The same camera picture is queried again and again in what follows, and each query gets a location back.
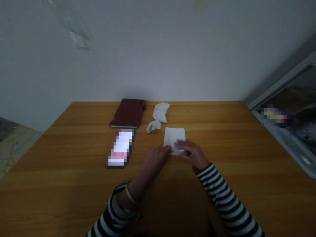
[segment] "phone screen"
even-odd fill
[[[122,128],[119,130],[114,142],[108,161],[107,168],[124,168],[129,162],[129,154],[134,141],[134,129]]]

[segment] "leather notebook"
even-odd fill
[[[144,104],[144,100],[122,99],[110,122],[110,127],[137,128]]]

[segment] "left hand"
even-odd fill
[[[171,146],[167,145],[159,149],[147,152],[141,171],[149,177],[154,177],[163,167],[168,154],[172,151]]]

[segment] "black and white striped shirt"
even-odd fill
[[[212,163],[199,171],[197,177],[212,198],[232,236],[266,236]],[[122,208],[117,203],[117,196],[127,185],[128,183],[114,189],[107,201],[105,212],[90,229],[87,237],[120,236],[130,222],[135,222],[142,217]]]

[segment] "wooden table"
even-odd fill
[[[147,102],[130,163],[105,169],[118,129],[108,126],[119,102],[74,102],[0,180],[0,236],[84,236],[114,187],[130,181],[147,150],[162,146],[165,127],[185,128],[268,236],[316,235],[316,186],[241,102],[170,102],[167,124],[150,134]],[[145,217],[130,236],[205,236],[206,213],[227,231],[192,167],[176,157],[148,189]]]

